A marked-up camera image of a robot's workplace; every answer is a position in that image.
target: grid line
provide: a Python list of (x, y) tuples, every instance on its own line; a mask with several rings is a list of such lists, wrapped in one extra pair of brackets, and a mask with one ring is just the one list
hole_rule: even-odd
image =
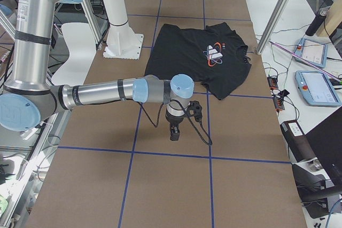
[[(209, 104), (209, 91), (208, 90), (207, 90), (207, 122), (208, 122), (208, 134), (211, 138), (210, 104)], [(209, 183), (210, 183), (210, 202), (211, 202), (211, 214), (212, 214), (212, 228), (215, 228), (213, 161), (212, 161), (212, 147), (211, 147), (211, 145), (209, 145), (208, 150), (209, 150)]]
[(158, 21), (159, 21), (159, 17), (160, 17), (159, 15), (160, 15), (161, 1), (162, 1), (162, 0), (160, 0), (160, 2), (159, 2), (158, 14), (157, 14), (157, 19), (156, 19), (156, 26), (155, 26), (155, 28), (154, 28), (154, 33), (153, 33), (152, 49), (153, 49), (153, 47), (154, 47), (154, 40), (155, 40), (155, 38), (156, 38), (156, 33), (157, 33), (157, 28), (158, 28)]
[(131, 172), (131, 170), (132, 170), (133, 157), (134, 157), (134, 153), (135, 153), (135, 152), (134, 152), (135, 144), (136, 144), (136, 142), (137, 142), (137, 137), (138, 137), (138, 130), (139, 130), (141, 112), (142, 112), (142, 109), (140, 108), (140, 110), (139, 110), (139, 115), (138, 115), (138, 121), (137, 121), (137, 127), (136, 127), (135, 135), (134, 135), (134, 142), (133, 142), (132, 152), (131, 152), (130, 160), (129, 160), (129, 166), (128, 166), (128, 172), (127, 172), (127, 178), (126, 178), (125, 191), (124, 191), (124, 193), (123, 193), (123, 198), (122, 198), (122, 204), (121, 204), (121, 211), (120, 211), (120, 217), (119, 217), (118, 228), (121, 227), (122, 217), (123, 217), (123, 211), (124, 211), (124, 209), (125, 209), (126, 196), (127, 196), (127, 191), (128, 191), (128, 184), (129, 184), (129, 179), (130, 179), (130, 172)]
[(203, 0), (203, 29), (205, 29), (205, 2)]
[[(199, 17), (182, 17), (182, 16), (167, 16), (167, 15), (150, 15), (150, 14), (127, 14), (127, 16), (143, 16), (143, 17), (159, 17), (159, 18), (183, 18), (183, 19), (203, 19)], [(225, 20), (225, 21), (251, 21), (246, 19), (227, 19), (227, 18), (207, 18), (208, 20)]]
[[(187, 154), (176, 154), (176, 153), (163, 153), (163, 152), (141, 152), (141, 151), (125, 151), (125, 150), (114, 150), (105, 148), (87, 148), (77, 146), (58, 146), (62, 150), (77, 150), (77, 151), (98, 151), (98, 152), (117, 152), (117, 153), (128, 153), (128, 154), (141, 154), (141, 155), (156, 155), (156, 156), (169, 156), (169, 157), (182, 157), (182, 158), (195, 158), (195, 159), (209, 159), (209, 156), (201, 155), (187, 155)], [(257, 159), (242, 159), (242, 158), (229, 158), (212, 156), (213, 160), (225, 160), (225, 161), (241, 161), (241, 162), (261, 162), (261, 163), (275, 163), (275, 164), (291, 164), (287, 161), (281, 160), (257, 160)]]

